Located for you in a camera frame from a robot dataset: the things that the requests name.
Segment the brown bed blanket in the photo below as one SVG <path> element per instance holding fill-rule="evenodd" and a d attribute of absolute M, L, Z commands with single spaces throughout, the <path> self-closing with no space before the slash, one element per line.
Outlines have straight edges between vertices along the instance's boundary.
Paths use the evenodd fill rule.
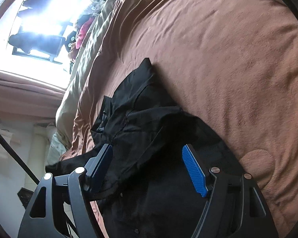
<path fill-rule="evenodd" d="M 116 0 L 73 126 L 92 149 L 104 96 L 144 58 L 255 177 L 280 237 L 298 237 L 298 20 L 273 0 Z"/>

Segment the dark hanging garment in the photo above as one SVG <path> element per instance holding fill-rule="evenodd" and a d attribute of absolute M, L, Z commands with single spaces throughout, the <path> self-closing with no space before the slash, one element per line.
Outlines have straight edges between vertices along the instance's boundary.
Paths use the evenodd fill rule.
<path fill-rule="evenodd" d="M 61 21 L 70 19 L 81 0 L 24 0 L 17 16 L 56 18 Z"/>

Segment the dark hanging jacket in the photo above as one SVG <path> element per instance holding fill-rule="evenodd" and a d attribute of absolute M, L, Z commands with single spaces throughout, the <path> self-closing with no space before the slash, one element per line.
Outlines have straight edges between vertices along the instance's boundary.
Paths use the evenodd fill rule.
<path fill-rule="evenodd" d="M 11 35 L 8 39 L 8 43 L 13 47 L 21 49 L 26 54 L 30 54 L 31 50 L 36 50 L 57 57 L 65 40 L 65 37 L 59 35 L 20 32 Z"/>

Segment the beige duvet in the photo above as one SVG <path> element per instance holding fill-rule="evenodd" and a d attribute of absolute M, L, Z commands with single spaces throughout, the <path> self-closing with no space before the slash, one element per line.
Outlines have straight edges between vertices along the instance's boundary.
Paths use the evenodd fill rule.
<path fill-rule="evenodd" d="M 83 44 L 78 51 L 71 74 L 70 84 L 56 112 L 56 136 L 58 141 L 68 150 L 73 140 L 73 125 L 76 117 L 78 101 L 84 89 L 92 64 L 98 54 L 111 17 L 116 0 L 106 0 L 100 14 L 88 28 Z"/>

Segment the pink clothes on sill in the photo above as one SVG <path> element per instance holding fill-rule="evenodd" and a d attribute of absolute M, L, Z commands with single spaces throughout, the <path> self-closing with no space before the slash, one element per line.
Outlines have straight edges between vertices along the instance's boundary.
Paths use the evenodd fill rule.
<path fill-rule="evenodd" d="M 77 49 L 81 48 L 83 40 L 93 21 L 94 21 L 94 17 L 90 17 L 79 29 L 78 34 L 76 35 L 76 44 L 75 44 Z"/>

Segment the black button-up shirt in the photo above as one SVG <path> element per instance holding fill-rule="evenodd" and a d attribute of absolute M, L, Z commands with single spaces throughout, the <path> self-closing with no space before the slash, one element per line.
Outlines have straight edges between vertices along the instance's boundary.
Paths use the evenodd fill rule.
<path fill-rule="evenodd" d="M 208 168 L 243 173 L 224 141 L 170 97 L 149 59 L 103 99 L 91 134 L 91 151 L 45 169 L 55 176 L 69 174 L 106 143 L 112 146 L 111 164 L 95 195 L 109 237 L 192 235 L 206 200 L 183 162 L 186 144 Z"/>

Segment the black plush toy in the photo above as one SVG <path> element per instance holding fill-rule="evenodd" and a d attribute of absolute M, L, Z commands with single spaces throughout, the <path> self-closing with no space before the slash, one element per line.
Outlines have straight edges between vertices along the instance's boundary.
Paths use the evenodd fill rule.
<path fill-rule="evenodd" d="M 67 35 L 67 37 L 66 37 L 66 40 L 65 40 L 65 42 L 64 42 L 64 46 L 65 46 L 65 48 L 66 48 L 66 51 L 69 53 L 70 52 L 70 50 L 71 50 L 71 45 L 73 44 L 73 43 L 75 43 L 76 42 L 76 31 L 72 31 L 72 32 L 70 32 L 68 35 Z"/>

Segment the light patterned pillow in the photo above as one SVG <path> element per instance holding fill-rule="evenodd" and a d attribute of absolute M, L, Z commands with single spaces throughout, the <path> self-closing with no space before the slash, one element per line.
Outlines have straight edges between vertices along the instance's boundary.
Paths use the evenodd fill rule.
<path fill-rule="evenodd" d="M 49 148 L 47 152 L 46 165 L 57 163 L 61 156 L 67 151 L 64 145 L 59 141 L 57 133 L 48 134 Z"/>

